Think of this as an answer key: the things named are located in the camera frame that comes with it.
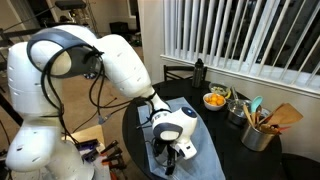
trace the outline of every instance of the black bottle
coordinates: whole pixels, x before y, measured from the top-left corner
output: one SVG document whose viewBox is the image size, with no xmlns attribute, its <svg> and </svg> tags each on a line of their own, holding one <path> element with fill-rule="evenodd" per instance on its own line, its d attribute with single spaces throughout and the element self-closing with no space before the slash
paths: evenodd
<svg viewBox="0 0 320 180">
<path fill-rule="evenodd" d="M 203 74 L 204 64 L 201 59 L 195 63 L 194 70 L 193 70 L 193 77 L 192 77 L 192 86 L 193 87 L 200 87 L 202 81 L 202 74 Z"/>
</svg>

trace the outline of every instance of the black table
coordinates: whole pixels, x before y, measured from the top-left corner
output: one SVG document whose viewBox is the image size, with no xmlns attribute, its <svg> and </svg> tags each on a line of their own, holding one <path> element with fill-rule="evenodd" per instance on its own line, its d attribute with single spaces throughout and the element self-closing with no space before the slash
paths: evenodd
<svg viewBox="0 0 320 180">
<path fill-rule="evenodd" d="M 200 88 L 193 88 L 191 80 L 174 80 L 155 84 L 153 87 L 163 100 L 184 97 L 197 111 L 206 124 L 215 145 L 221 167 L 226 179 L 272 179 L 281 162 L 282 147 L 280 137 L 276 136 L 262 152 L 246 148 L 240 141 L 242 127 L 227 120 L 228 110 L 224 106 L 219 111 L 205 108 L 202 96 L 209 92 L 209 82 L 203 82 Z M 238 94 L 240 99 L 247 99 Z M 122 133 L 126 148 L 132 160 L 150 178 L 161 179 L 149 170 L 147 151 L 141 129 L 137 107 L 145 105 L 136 98 L 128 106 L 124 118 Z"/>
</svg>

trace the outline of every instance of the white blinds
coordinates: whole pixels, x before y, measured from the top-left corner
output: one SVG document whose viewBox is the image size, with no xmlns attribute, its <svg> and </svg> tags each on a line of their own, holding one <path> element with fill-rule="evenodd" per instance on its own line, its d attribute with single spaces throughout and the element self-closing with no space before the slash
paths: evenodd
<svg viewBox="0 0 320 180">
<path fill-rule="evenodd" d="M 163 2 L 164 57 L 320 95 L 320 1 Z"/>
</svg>

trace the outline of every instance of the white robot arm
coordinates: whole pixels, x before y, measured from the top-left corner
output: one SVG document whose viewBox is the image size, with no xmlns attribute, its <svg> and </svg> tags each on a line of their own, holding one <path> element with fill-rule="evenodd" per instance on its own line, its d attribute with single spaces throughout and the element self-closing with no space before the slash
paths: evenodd
<svg viewBox="0 0 320 180">
<path fill-rule="evenodd" d="M 104 69 L 124 96 L 146 98 L 156 138 L 172 141 L 172 147 L 185 159 L 196 154 L 190 140 L 196 114 L 189 108 L 170 111 L 152 88 L 140 58 L 121 36 L 98 39 L 85 27 L 63 25 L 44 29 L 9 51 L 11 99 L 24 117 L 9 148 L 6 164 L 10 169 L 28 172 L 46 167 L 56 178 L 93 177 L 94 170 L 82 162 L 72 143 L 61 140 L 63 107 L 58 97 L 62 78 L 99 69 Z"/>
</svg>

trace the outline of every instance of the blue cloth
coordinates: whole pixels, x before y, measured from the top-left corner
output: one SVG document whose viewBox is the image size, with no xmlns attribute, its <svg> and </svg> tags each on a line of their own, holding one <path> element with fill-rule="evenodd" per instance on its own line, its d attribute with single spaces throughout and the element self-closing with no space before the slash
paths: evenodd
<svg viewBox="0 0 320 180">
<path fill-rule="evenodd" d="M 170 105 L 172 112 L 180 109 L 181 107 L 189 107 L 193 109 L 184 98 L 170 100 L 167 101 L 167 103 Z M 148 106 L 145 105 L 138 107 L 138 112 L 140 123 L 146 122 L 146 117 L 149 117 Z M 154 138 L 151 127 L 143 128 L 143 135 L 145 141 L 151 141 Z M 166 167 L 159 165 L 155 161 L 152 153 L 152 145 L 150 143 L 146 143 L 150 172 L 165 179 L 224 180 L 225 176 L 222 171 L 216 149 L 211 140 L 208 129 L 199 115 L 197 126 L 191 136 L 191 140 L 193 145 L 197 149 L 197 154 L 188 160 L 185 160 L 182 156 L 179 156 L 176 161 L 174 172 L 170 176 L 165 175 Z M 156 158 L 158 162 L 166 165 L 166 150 L 164 150 L 164 152 Z"/>
</svg>

